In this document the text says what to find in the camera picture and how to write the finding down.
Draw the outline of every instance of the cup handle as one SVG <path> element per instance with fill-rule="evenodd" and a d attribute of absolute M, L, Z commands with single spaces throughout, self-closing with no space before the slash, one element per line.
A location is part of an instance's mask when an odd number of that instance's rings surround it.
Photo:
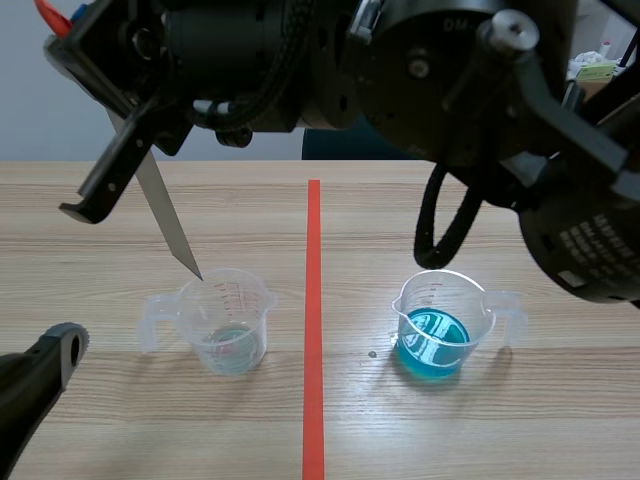
<path fill-rule="evenodd" d="M 505 321 L 504 345 L 513 346 L 526 333 L 529 316 L 522 311 L 520 295 L 516 292 L 486 292 L 482 298 L 485 312 Z"/>
<path fill-rule="evenodd" d="M 168 293 L 147 298 L 144 313 L 138 322 L 138 342 L 143 353 L 158 350 L 156 324 L 158 322 L 175 322 L 178 320 L 180 295 Z"/>

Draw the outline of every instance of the knife blade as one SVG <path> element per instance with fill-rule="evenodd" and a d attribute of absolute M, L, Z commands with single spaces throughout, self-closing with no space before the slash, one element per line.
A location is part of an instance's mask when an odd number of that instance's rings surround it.
<path fill-rule="evenodd" d="M 118 132 L 124 125 L 124 120 L 108 109 L 107 113 L 113 128 Z M 191 273 L 202 280 L 191 246 L 184 234 L 180 219 L 151 150 L 149 150 L 149 153 L 147 153 L 138 167 L 136 177 L 171 254 L 187 267 Z"/>

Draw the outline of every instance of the wood grain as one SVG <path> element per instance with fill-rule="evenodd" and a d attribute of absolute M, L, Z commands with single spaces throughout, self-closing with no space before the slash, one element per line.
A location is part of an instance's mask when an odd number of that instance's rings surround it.
<path fill-rule="evenodd" d="M 309 178 L 323 191 L 328 480 L 638 478 L 638 312 L 567 296 L 530 258 L 511 212 L 485 206 L 450 268 L 522 293 L 530 328 L 520 347 L 500 350 L 496 333 L 440 385 L 397 363 L 390 303 L 418 271 L 428 164 L 160 165 L 201 270 L 244 268 L 279 296 L 263 363 L 235 378 L 209 374 L 170 332 L 164 352 L 138 353 L 145 297 L 190 277 L 137 185 L 102 225 L 57 211 L 90 167 L 0 163 L 0 352 L 63 321 L 91 333 L 12 478 L 300 478 Z M 447 181 L 439 232 L 463 191 Z"/>

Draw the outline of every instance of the blue liquid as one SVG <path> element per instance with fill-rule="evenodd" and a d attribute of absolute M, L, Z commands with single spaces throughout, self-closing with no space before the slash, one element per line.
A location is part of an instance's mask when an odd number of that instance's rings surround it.
<path fill-rule="evenodd" d="M 442 310 L 421 308 L 409 318 L 422 332 L 448 343 L 467 343 L 469 334 L 462 323 Z M 409 322 L 401 327 L 396 343 L 398 355 L 414 373 L 443 378 L 455 373 L 473 347 L 442 345 L 415 333 Z"/>

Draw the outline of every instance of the black cable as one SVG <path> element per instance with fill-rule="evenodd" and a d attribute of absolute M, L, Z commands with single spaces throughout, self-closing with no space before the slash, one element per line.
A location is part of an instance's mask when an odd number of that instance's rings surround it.
<path fill-rule="evenodd" d="M 631 59 L 631 55 L 633 54 L 633 51 L 636 48 L 638 48 L 639 44 L 640 44 L 640 29 L 637 29 L 636 33 L 633 35 L 633 39 L 631 39 L 631 43 L 627 47 L 627 50 L 625 50 L 624 55 L 622 56 L 622 59 L 620 60 L 620 63 L 618 64 L 618 66 L 620 67 L 627 66 L 627 63 L 629 63 L 629 60 Z"/>
<path fill-rule="evenodd" d="M 413 256 L 418 265 L 430 270 L 446 267 L 453 260 L 469 233 L 483 200 L 476 188 L 469 187 L 453 222 L 434 246 L 436 206 L 440 187 L 446 176 L 446 167 L 436 165 L 424 191 L 416 226 Z"/>
<path fill-rule="evenodd" d="M 316 1 L 294 0 L 280 48 L 264 82 L 249 103 L 238 105 L 226 115 L 217 114 L 217 106 L 212 105 L 201 126 L 218 132 L 238 130 L 258 119 L 278 102 L 306 49 L 309 23 L 315 14 Z"/>

